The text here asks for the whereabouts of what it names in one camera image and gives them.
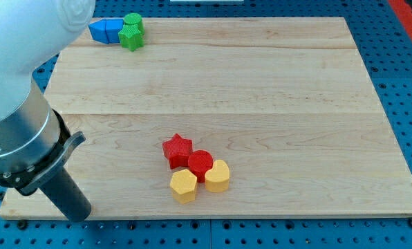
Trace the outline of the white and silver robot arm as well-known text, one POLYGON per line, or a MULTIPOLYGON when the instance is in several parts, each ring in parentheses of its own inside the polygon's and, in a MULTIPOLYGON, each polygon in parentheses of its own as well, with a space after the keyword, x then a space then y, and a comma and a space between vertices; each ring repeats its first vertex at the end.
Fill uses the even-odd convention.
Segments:
POLYGON ((51 177, 68 129, 32 74, 75 41, 94 0, 0 1, 0 184, 32 194, 51 177))

